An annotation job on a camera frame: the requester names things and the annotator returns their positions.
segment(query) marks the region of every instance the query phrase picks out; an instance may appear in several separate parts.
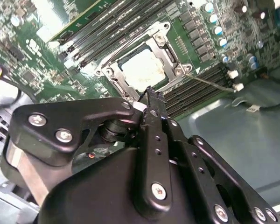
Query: black cable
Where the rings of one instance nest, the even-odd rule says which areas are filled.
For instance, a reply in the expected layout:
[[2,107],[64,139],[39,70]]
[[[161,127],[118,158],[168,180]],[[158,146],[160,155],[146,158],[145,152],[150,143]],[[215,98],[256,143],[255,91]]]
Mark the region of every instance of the black cable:
[[19,85],[19,84],[15,83],[15,82],[7,79],[7,78],[4,78],[4,77],[1,77],[0,80],[5,82],[5,83],[8,83],[8,84],[10,84],[10,85],[12,85],[12,86],[14,86],[18,89],[18,94],[17,94],[17,97],[14,99],[14,101],[9,103],[9,104],[0,105],[0,110],[8,108],[8,107],[14,105],[15,103],[17,103],[19,101],[19,99],[21,98],[22,93],[25,93],[28,97],[30,97],[30,99],[32,100],[32,102],[34,104],[37,103],[37,100],[36,100],[35,96],[33,94],[31,94],[29,91],[27,91],[24,86]]
[[18,89],[18,94],[17,94],[16,98],[15,98],[11,103],[8,103],[8,104],[1,104],[1,105],[0,105],[0,110],[9,108],[9,107],[11,107],[12,105],[16,104],[16,103],[20,100],[21,95],[22,95],[22,91],[21,91],[20,89]]
[[[266,79],[266,80],[273,81],[273,82],[275,82],[275,83],[277,83],[277,84],[280,84],[280,79],[278,79],[278,78],[269,77],[269,76],[267,76],[267,75],[265,75],[265,76],[263,75],[263,76],[261,76],[261,78]],[[245,105],[245,106],[248,107],[248,108],[250,108],[251,106],[254,105],[254,104],[251,104],[251,103],[249,103],[249,102],[241,102],[240,104],[243,104],[243,105]],[[261,112],[269,112],[269,111],[276,111],[276,110],[278,110],[278,109],[280,109],[280,103],[277,104],[277,105],[273,105],[273,106],[261,106],[259,110],[260,110]]]

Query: screw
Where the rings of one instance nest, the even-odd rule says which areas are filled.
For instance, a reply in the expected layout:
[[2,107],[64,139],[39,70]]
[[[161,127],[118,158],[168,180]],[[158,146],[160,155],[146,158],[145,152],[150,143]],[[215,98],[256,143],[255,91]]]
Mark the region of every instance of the screw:
[[151,185],[151,191],[156,199],[164,200],[166,198],[166,190],[158,183]]
[[172,125],[175,126],[175,127],[178,126],[178,124],[177,124],[177,122],[176,122],[175,120],[171,120],[171,123],[172,123]]
[[64,143],[68,143],[73,140],[73,136],[67,130],[59,130],[56,132],[55,136],[59,141]]
[[263,212],[259,208],[255,207],[255,213],[262,221],[266,221],[265,214],[263,214]]
[[196,138],[196,141],[203,146],[203,141],[200,138]]
[[131,109],[131,106],[127,102],[123,102],[121,105],[128,110]]
[[276,216],[272,213],[272,211],[270,211],[269,209],[266,209],[266,213],[268,214],[268,216],[274,221],[277,221]]
[[227,223],[228,222],[228,215],[226,211],[220,206],[220,205],[215,205],[215,212],[219,219],[221,219],[223,222]]
[[157,111],[151,110],[150,113],[151,113],[152,115],[154,115],[155,117],[158,116],[158,112],[157,112]]
[[113,75],[114,74],[113,70],[110,69],[110,68],[107,68],[106,72],[107,72],[108,75]]
[[264,45],[265,45],[265,44],[264,44],[262,41],[258,41],[257,44],[256,44],[256,47],[257,47],[258,49],[262,49]]
[[181,70],[180,68],[176,68],[176,69],[175,69],[175,74],[176,74],[177,76],[180,76],[180,75],[182,74],[182,70]]
[[39,115],[39,114],[33,114],[28,118],[28,121],[30,124],[41,127],[44,126],[47,123],[47,120],[45,119],[44,116]]

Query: ram slot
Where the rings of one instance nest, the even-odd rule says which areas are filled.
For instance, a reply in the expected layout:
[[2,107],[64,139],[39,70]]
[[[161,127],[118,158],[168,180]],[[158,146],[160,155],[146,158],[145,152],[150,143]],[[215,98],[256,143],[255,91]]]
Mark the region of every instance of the ram slot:
[[[212,79],[209,79],[208,81],[218,84],[219,82],[224,81],[226,82],[226,79],[224,77],[213,77]],[[191,99],[197,95],[200,95],[200,93],[204,90],[209,88],[210,86],[205,83],[200,83],[199,85],[193,87],[191,86],[188,91],[183,91],[181,93],[177,93],[174,98],[171,100],[167,100],[168,106],[167,109],[170,110],[171,107],[175,107],[176,105],[183,104],[183,102],[186,102],[188,99]]]
[[120,30],[122,27],[125,27],[125,25],[130,23],[130,21],[137,17],[137,15],[144,14],[147,9],[156,4],[156,2],[158,2],[158,0],[150,0],[146,1],[142,5],[139,5],[138,2],[135,2],[132,6],[130,6],[130,9],[126,10],[123,13],[126,14],[128,12],[125,17],[122,17],[123,14],[120,15],[120,18],[122,18],[118,20],[117,23],[111,22],[111,24],[114,23],[113,26],[109,24],[106,27],[102,27],[96,33],[92,33],[88,36],[88,38],[84,41],[86,45],[77,46],[77,48],[79,47],[82,50],[77,55],[75,55],[75,59],[79,59],[82,55],[91,51],[94,46],[98,45],[98,41],[105,40],[110,35],[117,33],[118,30]]
[[118,22],[120,15],[123,14],[122,13],[123,10],[127,12],[132,8],[136,7],[138,4],[139,4],[138,2],[134,2],[134,1],[129,1],[121,5],[117,4],[115,7],[113,7],[113,9],[106,12],[105,15],[102,15],[98,19],[98,21],[91,21],[90,23],[88,23],[86,27],[83,29],[83,33],[77,35],[75,38],[72,39],[73,41],[72,49],[74,50],[77,48],[82,48],[83,47],[82,45],[85,42],[87,43],[89,40],[92,40],[93,36],[95,36],[97,33],[102,33],[106,31],[106,28],[110,28],[112,27],[112,24]]
[[126,31],[125,33],[119,35],[119,36],[115,36],[116,38],[114,39],[109,39],[107,42],[105,42],[105,40],[102,40],[98,43],[96,43],[96,45],[98,46],[103,46],[102,48],[98,48],[98,49],[89,49],[88,52],[86,52],[85,54],[90,54],[88,57],[86,57],[81,63],[80,63],[80,67],[84,67],[85,65],[89,64],[91,61],[93,61],[93,59],[95,59],[98,55],[100,55],[103,51],[105,51],[106,49],[109,49],[110,46],[112,46],[113,44],[116,44],[119,42],[120,39],[126,37],[127,35],[131,34],[131,32],[133,32],[136,28],[138,28],[141,24],[145,23],[146,21],[149,20],[150,17],[152,17],[154,14],[158,14],[161,11],[163,11],[166,7],[168,7],[170,4],[172,4],[172,0],[165,0],[163,1],[161,4],[158,5],[158,9],[157,10],[153,10],[150,11],[149,13],[145,13],[145,15],[143,17],[140,17],[139,20],[134,23],[132,25],[132,27],[129,28],[128,31]]
[[189,112],[190,110],[194,109],[195,107],[199,106],[200,104],[208,101],[208,100],[211,100],[213,97],[217,96],[218,94],[220,94],[222,91],[221,90],[218,90],[218,89],[215,89],[215,88],[212,88],[207,95],[205,95],[203,98],[200,98],[198,99],[197,101],[195,102],[192,102],[190,105],[187,105],[187,106],[184,106],[182,108],[175,108],[174,110],[171,110],[168,113],[168,116],[172,117],[172,118],[175,118],[177,116],[180,116],[182,115],[183,113],[187,113]]

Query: black ram slot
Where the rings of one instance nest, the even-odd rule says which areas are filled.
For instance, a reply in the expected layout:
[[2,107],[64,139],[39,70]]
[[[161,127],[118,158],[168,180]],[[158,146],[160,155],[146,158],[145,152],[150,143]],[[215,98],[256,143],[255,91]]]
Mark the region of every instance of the black ram slot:
[[[134,31],[137,27],[139,27],[142,23],[146,22],[151,16],[153,16],[154,14],[158,14],[159,12],[161,12],[162,10],[164,10],[166,7],[169,6],[169,4],[171,4],[172,1],[171,0],[165,0],[163,1],[159,6],[160,8],[158,10],[153,10],[152,12],[150,12],[149,14],[146,14],[144,17],[140,18],[138,20],[137,23],[135,23],[129,30],[128,32],[132,32]],[[103,52],[104,50],[108,49],[111,45],[115,44],[116,42],[118,42],[120,39],[122,39],[123,37],[126,36],[126,33],[124,33],[123,35],[115,38],[114,40],[110,39],[107,43],[104,43],[104,46],[102,48],[96,49],[89,57],[87,57],[82,63],[81,63],[81,67],[83,64],[87,65],[89,64],[93,59],[95,59],[101,52]]]
[[[210,81],[210,82],[216,82],[216,81],[217,81],[218,79],[220,79],[220,78],[223,78],[223,77],[217,77],[216,75],[211,74],[210,76],[205,76],[205,77],[203,77],[202,79],[207,80],[207,81]],[[174,94],[173,94],[172,92],[170,92],[169,94],[167,94],[167,95],[166,95],[167,101],[170,101],[170,100],[172,100],[172,99],[175,100],[177,95],[180,96],[180,95],[182,95],[182,94],[184,94],[184,93],[187,94],[189,91],[192,91],[193,88],[200,87],[200,86],[202,86],[203,84],[205,84],[205,83],[200,82],[200,81],[195,80],[195,79],[192,79],[192,80],[189,81],[189,82],[190,82],[190,84],[188,84],[188,85],[183,85],[183,86],[181,86],[180,88],[178,88],[178,92],[174,92]]]
[[82,37],[77,36],[77,38],[79,38],[79,39],[74,41],[75,48],[78,48],[81,44],[83,44],[85,42],[89,42],[89,40],[94,41],[92,36],[95,35],[95,33],[97,33],[97,32],[101,33],[103,31],[106,31],[105,28],[112,25],[112,23],[114,22],[114,19],[118,18],[119,15],[123,14],[122,10],[124,10],[126,12],[126,11],[130,10],[131,8],[135,7],[137,4],[139,4],[139,2],[129,1],[126,4],[124,4],[123,6],[120,6],[119,8],[117,8],[116,11],[114,11],[112,14],[107,16],[99,26],[95,27],[95,29],[93,29],[91,31],[89,31],[89,29],[91,27],[93,27],[95,24],[97,24],[98,21],[97,22],[92,21],[91,23],[89,23],[87,25],[87,27],[85,27],[84,35]]
[[[220,63],[219,65],[215,66],[214,68],[204,72],[203,74],[199,75],[198,78],[204,79],[204,80],[208,80],[209,78],[220,74],[226,74],[226,67],[224,66],[224,64]],[[190,81],[184,83],[183,85],[179,86],[177,89],[172,90],[171,92],[169,92],[168,94],[166,94],[166,97],[170,98],[170,96],[173,96],[177,93],[177,92],[181,92],[181,91],[186,91],[189,88],[189,85],[193,86],[197,83],[200,83],[200,81],[191,79]]]
[[[104,41],[106,41],[105,39],[107,37],[109,37],[112,34],[117,33],[126,24],[129,24],[131,22],[131,20],[133,20],[137,15],[144,14],[147,11],[147,9],[152,7],[154,4],[156,4],[156,2],[158,2],[158,0],[150,0],[150,1],[145,2],[144,4],[140,5],[141,6],[140,12],[137,10],[133,10],[130,14],[128,14],[127,17],[124,17],[122,20],[119,21],[119,23],[115,24],[110,29],[107,30],[107,29],[105,29],[105,27],[102,27],[98,31],[98,33],[101,33],[100,35],[95,35],[95,33],[94,33],[91,36],[89,36],[85,41],[86,43],[88,43],[87,46],[84,46],[82,48],[82,51],[79,52],[77,56],[75,56],[75,59],[78,59],[79,57],[86,54],[87,52],[91,52],[93,47],[99,45],[98,42],[103,43]],[[138,2],[135,2],[131,7],[134,7],[137,4],[138,4]]]
[[216,95],[220,94],[221,91],[220,90],[214,90],[213,92],[210,92],[209,95],[207,95],[206,97],[204,97],[201,100],[198,100],[197,102],[195,102],[194,104],[192,104],[191,106],[188,107],[184,107],[183,109],[180,110],[176,110],[176,111],[172,111],[170,113],[168,113],[168,115],[172,118],[175,118],[179,115],[182,115],[183,113],[188,112],[189,110],[194,109],[195,107],[199,106],[200,104],[212,99],[213,97],[215,97]]
[[[226,73],[227,69],[221,63],[198,77],[229,88],[230,82]],[[166,104],[167,113],[174,118],[210,100],[221,92],[221,90],[209,84],[192,79],[165,95],[168,102]]]
[[[216,77],[213,80],[210,80],[210,82],[218,83],[221,82],[224,79],[224,77]],[[200,93],[208,88],[209,85],[207,84],[200,84],[196,86],[195,88],[189,88],[188,91],[183,92],[181,94],[177,94],[175,98],[168,100],[168,109],[170,107],[175,106],[176,104],[180,104],[180,102],[185,102],[187,99],[195,97],[196,95],[200,95]]]
[[[221,81],[218,84],[223,85],[223,86],[227,85],[227,83],[225,83],[224,81]],[[199,105],[199,104],[197,104],[198,102],[199,103],[205,102],[205,98],[207,98],[208,95],[210,95],[211,93],[213,93],[217,90],[218,89],[216,89],[215,87],[207,87],[206,89],[197,93],[195,96],[187,99],[186,101],[180,102],[175,107],[171,107],[171,108],[167,109],[167,113],[168,113],[169,116],[171,116],[171,114],[174,113],[174,112],[181,112],[182,113],[182,111],[187,111],[189,109],[192,109],[192,108],[196,107],[197,105]]]

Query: hole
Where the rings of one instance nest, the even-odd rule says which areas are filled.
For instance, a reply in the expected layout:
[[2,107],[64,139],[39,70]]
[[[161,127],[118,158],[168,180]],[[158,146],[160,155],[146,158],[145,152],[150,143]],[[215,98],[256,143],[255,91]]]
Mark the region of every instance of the hole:
[[127,102],[123,102],[121,105],[128,110],[131,109],[131,106]]
[[157,155],[162,155],[162,152],[159,150],[159,149],[155,149],[155,151],[154,151]]
[[199,170],[200,173],[204,174],[204,169],[203,168],[199,167],[198,170]]
[[151,110],[150,113],[151,113],[152,115],[154,115],[155,117],[158,116],[158,112],[157,112],[157,111]]

